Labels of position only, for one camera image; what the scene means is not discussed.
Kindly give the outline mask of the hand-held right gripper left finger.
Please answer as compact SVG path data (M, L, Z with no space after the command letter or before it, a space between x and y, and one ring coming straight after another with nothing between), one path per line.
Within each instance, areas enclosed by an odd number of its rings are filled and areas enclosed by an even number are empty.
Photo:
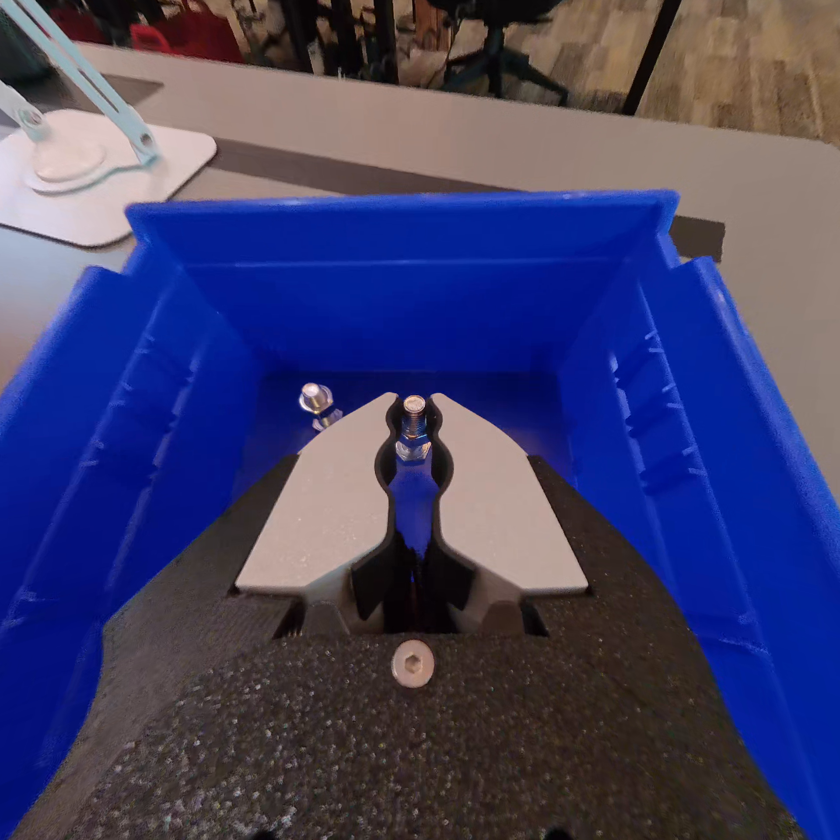
M352 566L393 529L382 451L392 444L385 392L320 432L297 461L237 577L244 594L332 600Z

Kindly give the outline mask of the red bag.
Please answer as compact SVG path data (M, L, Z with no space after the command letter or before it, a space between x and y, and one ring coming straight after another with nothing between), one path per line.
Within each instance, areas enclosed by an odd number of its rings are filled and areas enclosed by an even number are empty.
M245 64L228 19L205 2L183 2L174 16L154 24L132 24L129 32L132 47L140 51Z

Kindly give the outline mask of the sign board on white stand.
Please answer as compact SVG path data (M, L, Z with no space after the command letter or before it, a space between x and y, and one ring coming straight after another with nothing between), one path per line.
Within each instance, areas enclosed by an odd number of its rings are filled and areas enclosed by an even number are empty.
M148 125L36 2L2 1L7 16L97 109L43 113L6 83L1 225L82 248L128 237L136 203L162 203L217 153L213 137Z

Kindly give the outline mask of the blue plastic bin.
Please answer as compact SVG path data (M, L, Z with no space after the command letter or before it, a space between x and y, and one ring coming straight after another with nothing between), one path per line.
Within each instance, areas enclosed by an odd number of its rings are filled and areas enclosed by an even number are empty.
M130 208L2 394L2 838L838 838L838 505L678 200ZM309 382L397 395L393 529L337 598L244 594ZM584 593L453 618L435 393Z

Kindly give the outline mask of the steel hex bolt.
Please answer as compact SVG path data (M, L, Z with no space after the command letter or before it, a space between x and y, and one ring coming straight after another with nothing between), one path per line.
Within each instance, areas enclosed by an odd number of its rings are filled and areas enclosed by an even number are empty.
M402 404L401 428L398 438L420 438L427 436L427 406L420 395L408 396Z
M328 412L326 412L322 415L313 415L313 414L309 414L309 413L307 413L307 414L311 416L312 427L318 432L324 431L328 427L330 427L333 424L335 424L336 422L338 422L343 417L343 411L340 408L336 407L334 399L333 399L333 406L329 409Z

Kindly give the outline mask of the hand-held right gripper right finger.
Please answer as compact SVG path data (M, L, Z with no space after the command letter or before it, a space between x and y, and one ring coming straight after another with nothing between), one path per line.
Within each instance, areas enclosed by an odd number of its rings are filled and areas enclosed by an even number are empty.
M454 619L589 582L526 451L450 397L431 398L435 499L431 577Z

